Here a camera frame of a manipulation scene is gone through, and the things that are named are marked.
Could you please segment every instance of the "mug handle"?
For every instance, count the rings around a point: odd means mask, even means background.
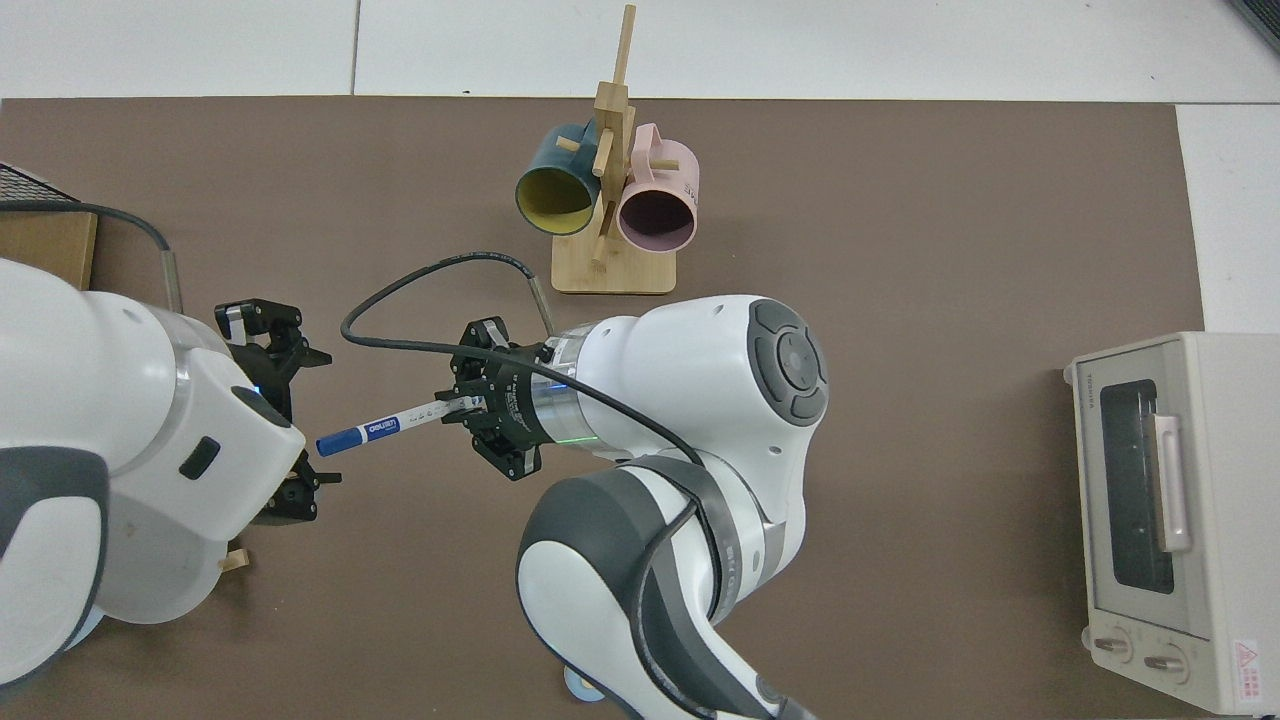
[[[645,123],[636,128],[635,145],[631,146],[631,174],[636,182],[653,182],[653,167],[649,165],[649,155],[662,145],[658,136],[658,126]]]

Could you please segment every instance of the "oven window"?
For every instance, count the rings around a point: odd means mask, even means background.
[[[1100,400],[1116,582],[1169,594],[1174,592],[1174,559],[1156,539],[1155,478],[1143,437],[1143,418],[1156,411],[1156,383],[1108,386]]]

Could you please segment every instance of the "mug rack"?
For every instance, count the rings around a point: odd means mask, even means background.
[[[552,287],[561,292],[600,295],[663,295],[676,287],[676,254],[648,252],[622,238],[617,209],[627,179],[636,109],[630,104],[627,58],[636,6],[622,14],[613,82],[595,91],[595,127],[599,147],[591,174],[600,178],[600,195],[585,228],[552,236]]]

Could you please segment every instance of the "warning label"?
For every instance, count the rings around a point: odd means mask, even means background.
[[[1262,700],[1262,667],[1258,641],[1235,641],[1235,697],[1240,702]]]

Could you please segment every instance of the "oven knob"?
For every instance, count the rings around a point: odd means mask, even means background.
[[[1160,655],[1147,656],[1142,661],[1152,670],[1172,675],[1179,685],[1190,679],[1192,670],[1187,665],[1187,655],[1175,644],[1166,644]]]
[[[1120,662],[1129,662],[1133,660],[1133,643],[1129,642],[1129,633],[1121,630],[1120,628],[1111,628],[1107,637],[1094,639],[1093,647],[1110,652],[1111,656]]]

